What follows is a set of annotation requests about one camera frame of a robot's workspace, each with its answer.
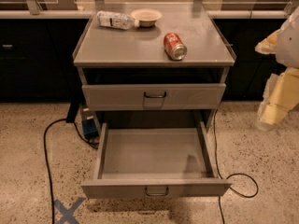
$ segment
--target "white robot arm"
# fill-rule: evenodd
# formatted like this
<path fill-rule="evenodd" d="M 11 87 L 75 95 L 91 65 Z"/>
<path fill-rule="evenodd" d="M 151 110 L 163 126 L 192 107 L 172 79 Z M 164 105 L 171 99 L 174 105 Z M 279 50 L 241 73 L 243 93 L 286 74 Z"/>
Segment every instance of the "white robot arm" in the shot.
<path fill-rule="evenodd" d="M 299 7 L 255 50 L 261 54 L 276 54 L 277 62 L 288 67 L 280 76 L 272 74 L 265 86 L 257 127 L 269 131 L 299 104 Z"/>

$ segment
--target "cabinet handle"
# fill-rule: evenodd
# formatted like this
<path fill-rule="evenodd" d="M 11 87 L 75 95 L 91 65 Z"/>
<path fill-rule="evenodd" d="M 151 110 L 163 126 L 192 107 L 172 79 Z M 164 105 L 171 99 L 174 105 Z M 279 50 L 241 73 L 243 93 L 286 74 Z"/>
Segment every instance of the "cabinet handle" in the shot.
<path fill-rule="evenodd" d="M 163 95 L 148 95 L 146 92 L 144 92 L 143 95 L 146 98 L 165 98 L 167 93 L 165 91 Z"/>
<path fill-rule="evenodd" d="M 149 197 L 164 197 L 169 194 L 169 187 L 168 186 L 166 187 L 165 193 L 149 193 L 148 187 L 146 187 L 145 192 L 146 192 L 147 196 L 149 196 Z"/>

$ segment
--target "clear bottle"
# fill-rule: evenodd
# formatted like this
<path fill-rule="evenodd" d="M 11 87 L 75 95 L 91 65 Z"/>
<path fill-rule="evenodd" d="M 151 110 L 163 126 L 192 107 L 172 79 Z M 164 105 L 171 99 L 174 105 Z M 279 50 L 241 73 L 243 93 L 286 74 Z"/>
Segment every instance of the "clear bottle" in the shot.
<path fill-rule="evenodd" d="M 112 27 L 122 30 L 128 30 L 139 26 L 139 20 L 135 20 L 128 14 L 111 12 L 111 11 L 98 11 L 96 14 L 100 26 Z"/>

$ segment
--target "speckled floor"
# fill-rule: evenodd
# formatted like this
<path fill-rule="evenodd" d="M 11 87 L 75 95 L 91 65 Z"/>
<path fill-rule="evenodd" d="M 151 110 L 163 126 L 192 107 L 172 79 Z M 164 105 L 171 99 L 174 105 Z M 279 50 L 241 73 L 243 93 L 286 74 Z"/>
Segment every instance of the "speckled floor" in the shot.
<path fill-rule="evenodd" d="M 253 199 L 228 190 L 221 198 L 225 221 L 299 223 L 299 110 L 265 133 L 254 127 L 258 104 L 223 102 L 216 117 L 222 175 L 246 173 L 260 188 Z M 43 133 L 50 123 L 65 118 L 68 108 L 69 104 L 0 104 L 1 223 L 50 223 Z M 80 124 L 79 115 L 76 122 Z M 213 129 L 208 139 L 214 144 Z M 80 183 L 93 176 L 96 151 L 65 122 L 49 129 L 47 145 L 54 196 L 61 202 L 60 211 L 55 208 L 57 223 L 222 223 L 217 198 L 88 200 Z M 231 181 L 242 193 L 255 192 L 245 177 Z M 67 210 L 73 215 L 66 217 Z"/>

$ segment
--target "red soda can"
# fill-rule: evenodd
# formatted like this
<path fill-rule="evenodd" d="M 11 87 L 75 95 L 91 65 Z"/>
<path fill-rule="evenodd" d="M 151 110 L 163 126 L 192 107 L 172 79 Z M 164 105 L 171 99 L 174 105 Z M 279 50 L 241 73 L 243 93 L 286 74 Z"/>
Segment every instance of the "red soda can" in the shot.
<path fill-rule="evenodd" d="M 175 33 L 168 33 L 165 35 L 164 49 L 173 60 L 182 60 L 187 54 L 186 46 Z"/>

